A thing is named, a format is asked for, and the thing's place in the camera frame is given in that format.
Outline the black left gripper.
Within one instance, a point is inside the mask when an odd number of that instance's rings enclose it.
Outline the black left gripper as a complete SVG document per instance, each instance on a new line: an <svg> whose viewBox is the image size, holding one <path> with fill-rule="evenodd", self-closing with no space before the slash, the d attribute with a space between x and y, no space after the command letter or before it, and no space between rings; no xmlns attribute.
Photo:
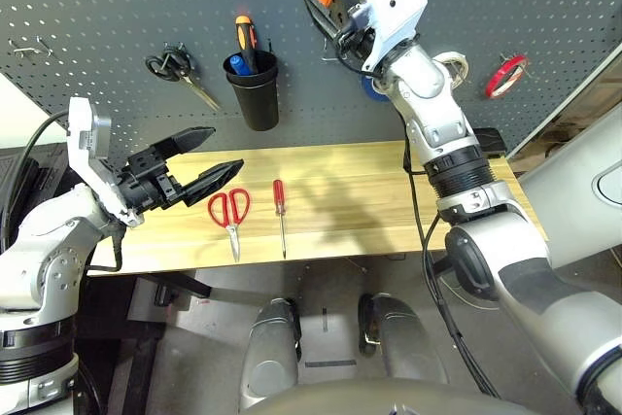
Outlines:
<svg viewBox="0 0 622 415"><path fill-rule="evenodd" d="M242 169L243 159L219 163L184 187L168 174L166 160L201 146L216 132L214 127L190 127L164 138L127 160L116 175L127 205L142 214L167 209L183 201L188 207L222 189Z"/></svg>

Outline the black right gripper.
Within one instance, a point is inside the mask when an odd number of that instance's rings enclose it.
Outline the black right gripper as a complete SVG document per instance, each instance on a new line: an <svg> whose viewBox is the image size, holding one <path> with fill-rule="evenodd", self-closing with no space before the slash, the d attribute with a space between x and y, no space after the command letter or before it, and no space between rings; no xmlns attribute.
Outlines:
<svg viewBox="0 0 622 415"><path fill-rule="evenodd" d="M336 58L351 66L354 58L362 66L369 57L375 39L371 26L373 9L368 3L351 6L343 0L332 0L326 7L320 0L303 0L314 24L332 43L336 40Z"/></svg>

